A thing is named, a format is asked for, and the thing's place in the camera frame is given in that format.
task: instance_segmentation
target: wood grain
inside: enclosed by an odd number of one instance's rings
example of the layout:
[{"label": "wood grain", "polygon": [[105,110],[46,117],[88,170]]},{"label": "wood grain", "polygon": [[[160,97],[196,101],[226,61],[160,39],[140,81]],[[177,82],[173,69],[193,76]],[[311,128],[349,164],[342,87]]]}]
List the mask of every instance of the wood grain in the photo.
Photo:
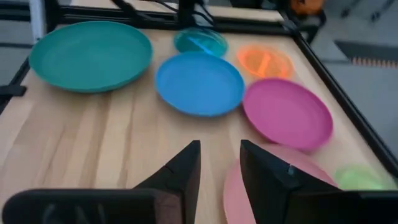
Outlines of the wood grain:
[{"label": "wood grain", "polygon": [[[51,87],[30,71],[22,98],[13,98],[0,116],[0,205],[14,193],[37,187],[132,188],[183,149],[201,141],[201,184],[196,223],[226,223],[222,192],[227,170],[239,155],[241,139],[268,144],[251,127],[242,108],[217,118],[181,114],[155,91],[159,65],[175,55],[175,32],[144,30],[154,47],[145,74],[108,93],[84,95]],[[254,78],[241,70],[236,52],[257,43],[290,56],[294,81],[316,94],[331,111],[331,141],[312,155],[330,175],[347,164],[372,167],[388,176],[372,150],[333,98],[296,44],[287,37],[223,34],[225,59],[248,85]]]}]

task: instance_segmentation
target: black metal frame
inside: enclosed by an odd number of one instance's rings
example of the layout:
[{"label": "black metal frame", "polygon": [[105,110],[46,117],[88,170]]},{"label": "black metal frame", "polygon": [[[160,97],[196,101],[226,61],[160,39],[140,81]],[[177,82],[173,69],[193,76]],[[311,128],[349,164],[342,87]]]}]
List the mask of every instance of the black metal frame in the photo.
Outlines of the black metal frame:
[{"label": "black metal frame", "polygon": [[[134,21],[128,15],[119,9],[104,9],[94,7],[75,7],[75,6],[59,6],[56,0],[45,0],[46,11],[50,14],[46,15],[47,30],[50,32],[54,30],[55,26],[59,24],[73,24],[84,21],[114,21],[128,24],[141,29],[163,29],[163,30],[178,30],[179,26],[176,23],[175,14],[167,12],[144,12],[145,14],[154,18],[161,18],[165,22],[154,22],[143,20],[140,22]],[[28,21],[29,6],[25,3],[8,4],[7,7],[2,7],[0,2],[0,19]],[[288,36],[294,39],[299,49],[310,62],[311,66],[318,73],[319,77],[325,83],[331,94],[336,98],[337,102],[344,109],[349,119],[356,126],[362,137],[369,144],[377,158],[384,164],[385,168],[395,177],[398,177],[398,160],[384,144],[380,136],[368,123],[366,118],[355,107],[348,95],[343,91],[338,82],[333,78],[331,73],[321,63],[319,58],[310,48],[308,41],[306,41],[302,32],[308,33],[308,40],[312,40],[318,28],[311,27],[296,27],[293,22],[264,22],[253,21],[247,19],[230,19],[223,17],[215,17],[214,30],[217,32],[232,32],[240,34],[260,34],[260,35],[281,35]],[[29,71],[28,59],[21,65],[21,68],[16,73],[11,81],[11,85],[19,85]],[[8,104],[10,98],[0,98],[0,113]]]}]

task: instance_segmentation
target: light blue plate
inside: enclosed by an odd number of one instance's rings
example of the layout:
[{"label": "light blue plate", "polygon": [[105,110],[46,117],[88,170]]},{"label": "light blue plate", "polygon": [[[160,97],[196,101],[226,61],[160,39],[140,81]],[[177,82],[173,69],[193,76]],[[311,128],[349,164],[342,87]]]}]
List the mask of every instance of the light blue plate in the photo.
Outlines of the light blue plate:
[{"label": "light blue plate", "polygon": [[195,116],[218,116],[237,107],[244,82],[225,60],[206,53],[176,55],[156,74],[160,96],[177,110]]},{"label": "light blue plate", "polygon": [[117,22],[82,22],[46,35],[29,63],[47,83],[70,91],[95,93],[119,88],[136,78],[152,60],[149,39]]},{"label": "light blue plate", "polygon": [[174,37],[174,46],[181,52],[204,52],[222,57],[228,49],[228,43],[219,33],[209,29],[188,28]]}]

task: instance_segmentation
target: orange object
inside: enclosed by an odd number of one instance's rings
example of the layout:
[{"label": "orange object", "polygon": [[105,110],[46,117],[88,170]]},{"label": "orange object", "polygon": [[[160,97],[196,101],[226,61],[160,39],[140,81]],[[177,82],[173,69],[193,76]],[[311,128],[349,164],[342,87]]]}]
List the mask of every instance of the orange object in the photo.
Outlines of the orange object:
[{"label": "orange object", "polygon": [[290,6],[298,15],[316,14],[322,10],[325,0],[290,0]]},{"label": "orange object", "polygon": [[290,79],[293,64],[286,54],[272,47],[249,45],[238,52],[240,64],[258,78]]}]

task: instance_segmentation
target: green plate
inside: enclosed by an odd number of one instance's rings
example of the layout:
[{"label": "green plate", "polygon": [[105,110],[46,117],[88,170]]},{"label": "green plate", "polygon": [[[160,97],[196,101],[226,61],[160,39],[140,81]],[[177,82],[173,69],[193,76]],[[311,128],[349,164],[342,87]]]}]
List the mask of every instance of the green plate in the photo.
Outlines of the green plate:
[{"label": "green plate", "polygon": [[386,190],[388,187],[370,168],[359,165],[336,171],[335,182],[343,190]]},{"label": "green plate", "polygon": [[135,79],[152,60],[149,39],[117,22],[82,22],[51,32],[37,43],[29,63],[47,83],[70,91],[96,93]]}]

